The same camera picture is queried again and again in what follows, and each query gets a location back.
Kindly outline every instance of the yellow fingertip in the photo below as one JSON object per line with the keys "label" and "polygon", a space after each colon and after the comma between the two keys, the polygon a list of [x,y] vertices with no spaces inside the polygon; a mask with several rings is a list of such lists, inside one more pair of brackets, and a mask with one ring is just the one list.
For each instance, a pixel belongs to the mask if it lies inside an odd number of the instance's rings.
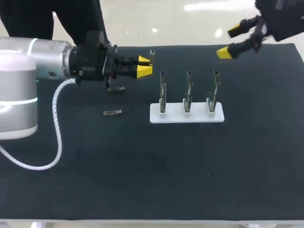
{"label": "yellow fingertip", "polygon": [[233,59],[228,51],[228,46],[223,47],[220,50],[217,50],[217,55],[220,59]]}
{"label": "yellow fingertip", "polygon": [[145,77],[153,73],[152,66],[138,66],[137,67],[137,78]]}

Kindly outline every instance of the coiled white cable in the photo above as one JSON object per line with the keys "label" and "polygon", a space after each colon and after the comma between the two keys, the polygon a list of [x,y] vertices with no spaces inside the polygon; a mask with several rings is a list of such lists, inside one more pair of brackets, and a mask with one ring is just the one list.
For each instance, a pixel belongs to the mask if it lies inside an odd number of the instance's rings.
{"label": "coiled white cable", "polygon": [[26,164],[18,161],[17,159],[13,158],[2,146],[0,146],[0,152],[3,153],[5,157],[10,159],[16,165],[21,166],[28,170],[41,171],[41,170],[47,170],[47,169],[55,166],[58,163],[58,161],[61,157],[61,153],[62,153],[61,133],[60,133],[59,122],[58,122],[58,117],[57,117],[57,99],[58,99],[59,93],[63,89],[63,87],[65,87],[68,84],[75,84],[75,83],[76,83],[75,79],[68,79],[68,80],[64,81],[63,83],[61,83],[58,86],[58,88],[56,89],[54,96],[53,96],[52,110],[53,110],[53,119],[54,119],[55,131],[56,131],[56,136],[57,136],[57,142],[58,142],[58,151],[57,151],[56,158],[49,165],[44,165],[44,166],[26,165]]}

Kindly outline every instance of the metal clip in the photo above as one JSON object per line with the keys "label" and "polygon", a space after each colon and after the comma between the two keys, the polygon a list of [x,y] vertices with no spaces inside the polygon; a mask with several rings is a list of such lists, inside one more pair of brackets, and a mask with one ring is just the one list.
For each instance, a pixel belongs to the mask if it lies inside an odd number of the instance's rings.
{"label": "metal clip", "polygon": [[104,112],[104,116],[109,115],[109,116],[116,116],[116,115],[120,115],[122,113],[122,110],[115,110],[115,111],[105,111]]}
{"label": "metal clip", "polygon": [[155,56],[155,51],[150,50],[150,65],[153,66],[154,64],[154,56]]}
{"label": "metal clip", "polygon": [[219,96],[219,72],[217,70],[213,71],[213,85],[210,89],[208,104],[210,112],[215,112],[215,107],[217,105],[218,96]]}
{"label": "metal clip", "polygon": [[187,84],[186,84],[186,92],[185,92],[185,112],[189,113],[191,109],[192,103],[192,95],[193,95],[193,82],[192,82],[192,72],[187,72]]}
{"label": "metal clip", "polygon": [[160,100],[161,113],[166,112],[166,103],[167,103],[167,97],[166,97],[165,73],[161,72],[161,100]]}
{"label": "metal clip", "polygon": [[124,92],[124,86],[122,87],[116,87],[116,88],[108,88],[108,93],[116,94],[116,93],[123,93]]}

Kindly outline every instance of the table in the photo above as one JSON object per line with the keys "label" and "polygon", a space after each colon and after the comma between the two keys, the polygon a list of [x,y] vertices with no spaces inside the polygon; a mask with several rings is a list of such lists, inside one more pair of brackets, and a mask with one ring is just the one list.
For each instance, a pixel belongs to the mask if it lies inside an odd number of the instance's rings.
{"label": "table", "polygon": [[[47,220],[304,220],[304,64],[292,44],[265,45],[235,61],[221,46],[153,47],[154,75],[66,87],[59,98],[61,161],[42,172],[0,156],[0,218]],[[151,47],[123,47],[148,55]],[[151,124],[166,72],[167,102],[181,102],[186,71],[194,102],[221,74],[224,123]],[[31,165],[57,152],[51,100],[58,81],[38,82],[38,131],[1,142]],[[118,118],[103,111],[122,109]]]}

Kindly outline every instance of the person's leg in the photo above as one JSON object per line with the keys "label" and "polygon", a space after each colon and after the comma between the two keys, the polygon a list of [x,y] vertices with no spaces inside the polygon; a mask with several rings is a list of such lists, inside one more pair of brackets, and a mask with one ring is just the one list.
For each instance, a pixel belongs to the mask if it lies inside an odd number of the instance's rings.
{"label": "person's leg", "polygon": [[10,37],[52,39],[49,0],[0,0],[0,18]]}
{"label": "person's leg", "polygon": [[62,26],[78,46],[88,31],[103,31],[109,43],[99,0],[54,0],[54,10]]}

